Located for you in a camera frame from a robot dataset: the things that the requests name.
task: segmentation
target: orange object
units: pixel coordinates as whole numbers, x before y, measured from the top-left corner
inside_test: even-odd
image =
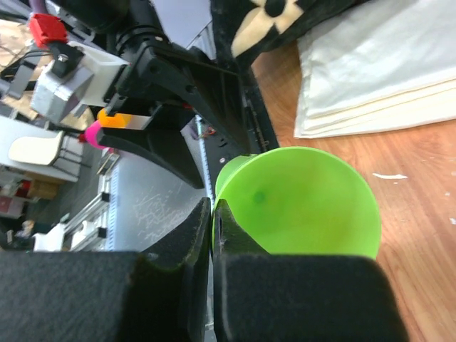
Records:
[[[132,116],[130,114],[117,113],[114,116],[108,116],[105,108],[100,110],[97,115],[101,127],[106,128],[125,128],[130,123]]]

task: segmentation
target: bolt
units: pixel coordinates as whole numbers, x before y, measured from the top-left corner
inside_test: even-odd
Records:
[[[59,62],[65,63],[68,60],[68,56],[61,53],[60,55],[58,55],[57,60]]]

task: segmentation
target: lime green plastic cup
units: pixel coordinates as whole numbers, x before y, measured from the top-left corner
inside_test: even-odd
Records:
[[[381,222],[370,187],[322,150],[234,158],[220,172],[216,195],[216,207],[226,200],[238,225],[271,254],[377,257]]]

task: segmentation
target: wooden table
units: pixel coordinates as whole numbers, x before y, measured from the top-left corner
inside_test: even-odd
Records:
[[[253,67],[281,146],[333,153],[372,187],[383,221],[378,262],[393,285],[412,341],[456,341],[456,121],[294,139],[301,87],[296,45],[262,54]],[[408,179],[384,180],[375,172]]]

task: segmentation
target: black cylinder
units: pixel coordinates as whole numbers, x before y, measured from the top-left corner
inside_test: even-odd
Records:
[[[52,1],[96,33],[115,33],[130,8],[130,0]]]

